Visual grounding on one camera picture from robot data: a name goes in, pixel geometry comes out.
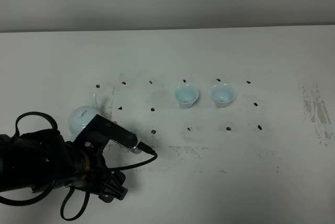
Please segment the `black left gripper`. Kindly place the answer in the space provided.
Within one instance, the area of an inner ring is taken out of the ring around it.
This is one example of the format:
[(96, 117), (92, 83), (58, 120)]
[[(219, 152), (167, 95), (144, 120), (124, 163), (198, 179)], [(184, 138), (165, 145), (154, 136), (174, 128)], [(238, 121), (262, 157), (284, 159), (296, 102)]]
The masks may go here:
[(65, 146), (71, 157), (74, 175), (65, 179), (65, 186), (74, 186), (85, 190), (89, 183), (94, 194), (105, 203), (111, 203), (114, 199), (123, 200), (128, 189), (123, 186), (126, 176), (120, 171), (89, 173), (92, 170), (107, 168), (103, 153), (92, 155), (88, 148), (80, 149), (74, 146), (74, 142), (67, 141)]

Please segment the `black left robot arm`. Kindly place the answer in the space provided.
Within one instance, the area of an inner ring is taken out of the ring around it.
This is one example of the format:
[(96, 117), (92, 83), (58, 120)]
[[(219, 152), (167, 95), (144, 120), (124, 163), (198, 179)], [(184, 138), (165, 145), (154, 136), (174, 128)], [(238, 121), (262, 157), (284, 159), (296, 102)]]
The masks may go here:
[(122, 200), (128, 190), (123, 186), (125, 175), (106, 169), (102, 155), (107, 140), (64, 141), (59, 132), (42, 130), (20, 136), (14, 143), (1, 141), (1, 191), (30, 187), (34, 193), (45, 191), (53, 180), (55, 188), (72, 186), (90, 192), (110, 203)]

